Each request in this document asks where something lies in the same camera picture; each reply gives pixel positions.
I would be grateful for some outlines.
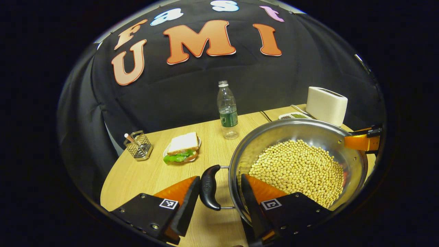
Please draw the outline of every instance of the letter cutout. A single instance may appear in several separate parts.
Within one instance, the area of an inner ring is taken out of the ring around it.
[[[274,38],[274,28],[263,24],[253,24],[253,26],[259,31],[259,34],[261,35],[262,54],[270,56],[282,55],[282,51],[279,50],[279,48],[277,47],[276,39]]]
[[[261,8],[265,9],[265,11],[267,12],[267,14],[275,19],[278,22],[284,22],[284,20],[282,18],[279,18],[277,15],[279,14],[277,11],[273,10],[272,8],[268,7],[268,6],[260,6]]]
[[[227,34],[228,21],[213,20],[204,24],[200,33],[194,32],[185,25],[179,25],[163,32],[169,36],[171,56],[167,59],[170,65],[184,62],[189,59],[189,54],[183,51],[183,45],[197,58],[201,57],[207,40],[209,49],[206,53],[210,56],[231,55],[236,52],[231,46]]]
[[[132,51],[134,55],[134,69],[130,73],[125,72],[125,66],[123,64],[123,58],[126,55],[126,51],[121,52],[113,58],[111,64],[113,65],[114,78],[116,79],[117,84],[126,86],[140,77],[145,67],[143,56],[143,46],[145,44],[146,40],[141,40],[130,48],[130,51]]]
[[[117,42],[117,45],[114,47],[114,50],[116,50],[117,48],[121,47],[127,41],[132,39],[132,37],[134,37],[134,36],[131,35],[131,34],[139,31],[140,25],[144,24],[147,21],[148,21],[147,19],[141,20],[140,22],[138,22],[134,26],[132,26],[132,27],[128,28],[127,30],[121,32],[119,34],[119,41]]]
[[[213,6],[212,7],[213,10],[218,12],[222,12],[222,11],[233,12],[239,10],[239,7],[237,6],[238,4],[234,1],[217,0],[210,2],[210,5]]]
[[[181,9],[180,8],[175,8],[175,9],[172,9],[172,10],[168,10],[166,12],[163,12],[163,13],[157,15],[154,18],[154,21],[152,21],[150,25],[151,26],[155,26],[155,25],[158,25],[158,24],[162,24],[162,23],[164,23],[166,21],[172,21],[172,20],[180,18],[182,15],[183,15],[183,13],[181,13]]]

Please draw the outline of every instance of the black pot handle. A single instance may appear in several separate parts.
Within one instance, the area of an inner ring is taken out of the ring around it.
[[[207,168],[201,176],[201,190],[200,199],[201,202],[208,208],[219,211],[221,209],[229,209],[235,207],[221,207],[221,205],[216,202],[215,192],[216,192],[216,180],[215,174],[220,168],[229,168],[226,166],[214,165]]]

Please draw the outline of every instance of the wire mesh holder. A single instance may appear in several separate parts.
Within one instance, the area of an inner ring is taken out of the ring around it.
[[[143,131],[133,132],[130,134],[130,136],[134,139],[134,142],[130,142],[128,139],[125,139],[123,144],[126,146],[126,149],[131,156],[133,156],[133,158],[137,161],[149,159],[152,151],[152,145]]]

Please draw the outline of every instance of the toaster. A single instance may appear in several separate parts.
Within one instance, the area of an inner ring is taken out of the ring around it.
[[[321,87],[309,87],[306,111],[317,120],[340,127],[346,114],[348,99]]]

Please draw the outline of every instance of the sandwich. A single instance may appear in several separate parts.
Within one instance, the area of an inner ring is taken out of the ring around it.
[[[163,161],[184,162],[193,160],[198,156],[198,136],[196,132],[187,133],[172,138]]]

